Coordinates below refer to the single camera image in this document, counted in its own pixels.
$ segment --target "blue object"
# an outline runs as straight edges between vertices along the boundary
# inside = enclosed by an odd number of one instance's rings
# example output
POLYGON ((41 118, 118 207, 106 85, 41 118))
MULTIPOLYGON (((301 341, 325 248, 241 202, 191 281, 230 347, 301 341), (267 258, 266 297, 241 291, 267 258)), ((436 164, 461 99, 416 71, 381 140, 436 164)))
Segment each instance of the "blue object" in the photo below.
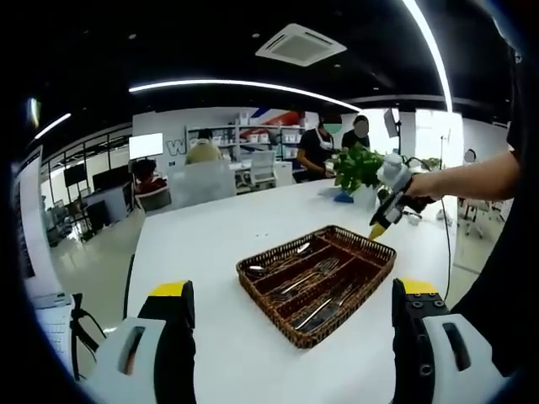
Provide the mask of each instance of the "blue object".
POLYGON ((352 198, 350 195, 346 194, 346 192, 341 191, 340 194, 335 195, 334 197, 335 202, 342 202, 344 204, 353 204, 354 198, 352 198))

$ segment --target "human hand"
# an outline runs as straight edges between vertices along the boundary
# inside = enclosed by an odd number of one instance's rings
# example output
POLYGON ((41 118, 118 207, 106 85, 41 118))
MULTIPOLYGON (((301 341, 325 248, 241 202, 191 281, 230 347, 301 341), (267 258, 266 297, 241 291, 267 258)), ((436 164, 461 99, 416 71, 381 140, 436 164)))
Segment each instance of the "human hand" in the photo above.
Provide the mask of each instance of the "human hand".
POLYGON ((415 197, 429 196, 432 199, 439 199, 444 195, 438 191, 438 183, 437 173, 415 174, 406 195, 415 197))

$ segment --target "led strip light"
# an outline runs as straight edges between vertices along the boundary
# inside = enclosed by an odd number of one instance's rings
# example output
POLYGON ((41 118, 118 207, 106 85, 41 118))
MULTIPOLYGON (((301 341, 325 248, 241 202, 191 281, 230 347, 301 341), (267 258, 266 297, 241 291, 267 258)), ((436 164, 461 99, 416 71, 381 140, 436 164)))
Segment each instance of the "led strip light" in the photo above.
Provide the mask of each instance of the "led strip light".
POLYGON ((423 13, 419 9, 417 3, 414 0, 403 0, 404 5, 408 11, 414 17, 416 24, 421 29, 421 34, 423 34, 424 40, 427 41, 429 46, 430 53, 432 54, 433 59, 435 60, 436 70, 438 71, 438 76, 440 77, 441 87, 444 91, 444 97, 446 98, 446 107, 447 112, 453 112, 453 103, 451 101, 451 92, 449 90, 449 81, 447 80, 446 68, 444 67, 444 62, 441 60, 440 50, 436 44, 435 37, 432 35, 427 20, 424 18, 423 13))
POLYGON ((54 122, 52 122, 51 124, 48 124, 48 126, 46 126, 40 133, 38 133, 34 139, 39 139, 40 137, 42 137, 45 133, 47 133, 49 130, 51 130, 52 128, 54 128, 55 126, 58 126, 59 124, 61 124, 64 120, 66 120, 67 118, 69 118, 71 116, 71 114, 65 114, 63 116, 61 116, 60 118, 58 118, 57 120, 55 120, 54 122))
POLYGON ((173 86, 191 86, 191 85, 201 85, 201 84, 229 84, 235 86, 250 86, 258 88, 270 88, 272 90, 287 91, 289 93, 296 93, 301 95, 306 95, 312 98, 318 98, 322 101, 327 101, 332 104, 337 104, 342 107, 352 109, 353 111, 360 112, 361 109, 355 107, 352 104, 347 104, 337 99, 326 97, 325 95, 320 95, 316 93, 311 93, 310 91, 300 90, 299 88, 279 86, 277 84, 268 84, 267 82, 246 82, 244 80, 177 80, 173 82, 156 82, 154 84, 147 84, 144 86, 133 87, 129 89, 130 93, 138 93, 140 91, 153 90, 154 88, 165 88, 173 86))

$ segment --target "wicker basket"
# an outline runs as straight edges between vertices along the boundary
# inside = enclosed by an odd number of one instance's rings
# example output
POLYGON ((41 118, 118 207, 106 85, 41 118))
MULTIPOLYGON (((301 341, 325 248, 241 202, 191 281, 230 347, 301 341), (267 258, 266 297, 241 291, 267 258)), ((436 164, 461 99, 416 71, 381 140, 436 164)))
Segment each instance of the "wicker basket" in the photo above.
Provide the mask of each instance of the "wicker basket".
POLYGON ((327 226, 304 237, 272 248, 237 264, 242 287, 271 321, 298 348, 312 348, 346 321, 376 290, 393 268, 397 253, 390 247, 372 242, 337 226, 327 226), (298 248, 309 242, 309 251, 298 248), (287 301, 275 301, 270 295, 279 288, 316 272, 315 265, 336 257, 339 266, 327 275, 317 274, 304 282, 297 295, 287 301), (266 268, 262 278, 248 271, 251 265, 266 268), (339 311, 311 332, 297 331, 291 324, 308 310, 328 298, 328 292, 343 280, 359 285, 339 311))

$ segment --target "floor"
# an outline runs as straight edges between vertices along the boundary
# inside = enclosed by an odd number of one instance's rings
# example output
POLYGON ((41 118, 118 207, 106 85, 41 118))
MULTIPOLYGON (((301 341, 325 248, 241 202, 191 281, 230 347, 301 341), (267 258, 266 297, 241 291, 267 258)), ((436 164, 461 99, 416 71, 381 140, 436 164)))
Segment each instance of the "floor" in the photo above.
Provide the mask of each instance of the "floor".
MULTIPOLYGON (((124 221, 103 229, 88 242, 80 242, 73 233, 51 249, 66 291, 83 293, 83 308, 96 318, 105 333, 114 331, 122 320, 125 282, 143 221, 144 215, 135 210, 124 221)), ((459 220, 451 287, 446 299, 450 308, 481 273, 503 228, 503 223, 489 221, 487 217, 478 217, 478 222, 484 229, 483 238, 474 232, 466 236, 466 224, 459 220)), ((82 324, 96 341, 103 340, 91 321, 83 319, 82 324)), ((82 344, 78 346, 78 357, 80 373, 89 375, 94 361, 82 344)))

